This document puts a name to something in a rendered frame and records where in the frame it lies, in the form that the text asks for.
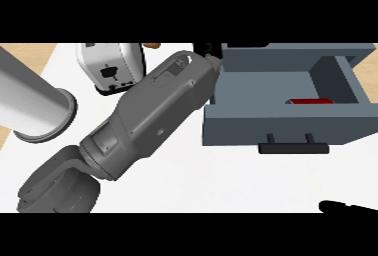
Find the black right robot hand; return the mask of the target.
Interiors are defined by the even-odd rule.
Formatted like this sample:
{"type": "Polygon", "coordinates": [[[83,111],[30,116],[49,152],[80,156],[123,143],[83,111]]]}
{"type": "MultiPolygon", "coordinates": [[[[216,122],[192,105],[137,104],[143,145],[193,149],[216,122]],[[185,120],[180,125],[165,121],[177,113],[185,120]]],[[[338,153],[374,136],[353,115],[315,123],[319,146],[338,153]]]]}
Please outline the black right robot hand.
{"type": "Polygon", "coordinates": [[[357,205],[347,205],[343,202],[323,200],[319,202],[319,210],[323,213],[378,213],[378,210],[357,206],[357,205]]]}

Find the blue-grey drawer front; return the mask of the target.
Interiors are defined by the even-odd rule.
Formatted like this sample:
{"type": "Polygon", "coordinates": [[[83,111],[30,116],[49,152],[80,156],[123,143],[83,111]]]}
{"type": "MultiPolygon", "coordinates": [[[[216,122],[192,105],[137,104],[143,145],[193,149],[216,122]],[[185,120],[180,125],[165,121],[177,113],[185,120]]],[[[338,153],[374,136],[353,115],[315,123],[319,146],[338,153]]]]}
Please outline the blue-grey drawer front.
{"type": "Polygon", "coordinates": [[[278,143],[304,143],[306,134],[329,145],[378,132],[378,104],[207,105],[202,145],[257,145],[275,136],[278,143]]]}

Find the red can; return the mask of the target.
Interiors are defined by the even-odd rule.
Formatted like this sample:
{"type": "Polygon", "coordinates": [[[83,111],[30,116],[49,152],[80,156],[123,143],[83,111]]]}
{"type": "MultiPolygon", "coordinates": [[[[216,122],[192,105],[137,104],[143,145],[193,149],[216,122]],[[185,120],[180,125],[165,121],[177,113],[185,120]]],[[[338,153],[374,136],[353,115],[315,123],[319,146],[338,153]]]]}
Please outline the red can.
{"type": "Polygon", "coordinates": [[[328,98],[295,98],[295,99],[288,99],[285,104],[297,104],[297,105],[335,104],[335,102],[328,98]]]}

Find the blue-grey cabinet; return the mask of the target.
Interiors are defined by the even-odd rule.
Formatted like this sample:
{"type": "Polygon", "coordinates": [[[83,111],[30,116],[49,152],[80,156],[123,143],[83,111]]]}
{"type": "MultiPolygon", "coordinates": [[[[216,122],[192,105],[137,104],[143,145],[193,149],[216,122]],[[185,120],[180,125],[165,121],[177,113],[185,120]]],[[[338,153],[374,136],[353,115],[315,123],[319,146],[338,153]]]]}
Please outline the blue-grey cabinet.
{"type": "Polygon", "coordinates": [[[353,68],[375,51],[372,43],[224,43],[222,49],[217,102],[232,97],[267,105],[294,98],[369,102],[353,68]]]}

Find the white toaster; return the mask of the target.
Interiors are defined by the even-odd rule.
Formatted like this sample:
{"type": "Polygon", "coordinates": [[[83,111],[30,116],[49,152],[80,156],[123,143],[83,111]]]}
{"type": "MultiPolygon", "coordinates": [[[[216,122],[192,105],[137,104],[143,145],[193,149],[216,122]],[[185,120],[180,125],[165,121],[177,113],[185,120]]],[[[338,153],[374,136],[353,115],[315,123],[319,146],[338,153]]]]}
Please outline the white toaster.
{"type": "Polygon", "coordinates": [[[77,60],[103,96],[127,91],[146,76],[140,43],[78,43],[77,60]]]}

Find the white cylinder with grey base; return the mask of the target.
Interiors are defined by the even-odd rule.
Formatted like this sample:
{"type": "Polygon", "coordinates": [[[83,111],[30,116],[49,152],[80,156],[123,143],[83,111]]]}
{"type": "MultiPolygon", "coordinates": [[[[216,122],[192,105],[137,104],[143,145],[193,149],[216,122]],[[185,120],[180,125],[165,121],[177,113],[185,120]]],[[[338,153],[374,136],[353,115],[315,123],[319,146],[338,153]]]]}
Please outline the white cylinder with grey base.
{"type": "Polygon", "coordinates": [[[69,127],[78,104],[0,46],[0,125],[28,143],[55,139],[69,127]]]}

